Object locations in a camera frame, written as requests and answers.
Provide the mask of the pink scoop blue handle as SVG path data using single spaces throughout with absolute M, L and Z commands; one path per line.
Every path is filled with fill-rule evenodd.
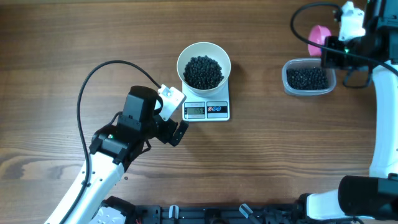
M 308 36 L 309 41 L 314 42 L 318 45 L 324 45 L 325 39 L 331 36 L 331 31 L 329 28 L 316 25 L 314 26 Z M 308 52 L 311 57 L 320 57 L 322 55 L 322 50 L 319 47 L 308 44 Z

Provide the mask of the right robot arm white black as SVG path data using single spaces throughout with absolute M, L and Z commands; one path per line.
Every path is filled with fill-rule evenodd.
M 369 176 L 347 175 L 338 189 L 303 196 L 303 215 L 318 222 L 397 219 L 397 1 L 368 1 L 364 10 L 348 1 L 334 7 L 338 36 L 320 45 L 302 37 L 296 17 L 319 3 L 306 4 L 290 19 L 290 30 L 302 42 L 320 48 L 321 66 L 354 71 L 367 69 L 365 87 L 376 91 L 376 142 Z

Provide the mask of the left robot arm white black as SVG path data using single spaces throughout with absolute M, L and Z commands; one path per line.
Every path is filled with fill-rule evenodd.
M 109 191 L 157 138 L 176 146 L 188 127 L 170 117 L 186 96 L 174 87 L 132 86 L 122 111 L 92 137 L 80 173 L 47 223 L 134 223 L 135 206 Z

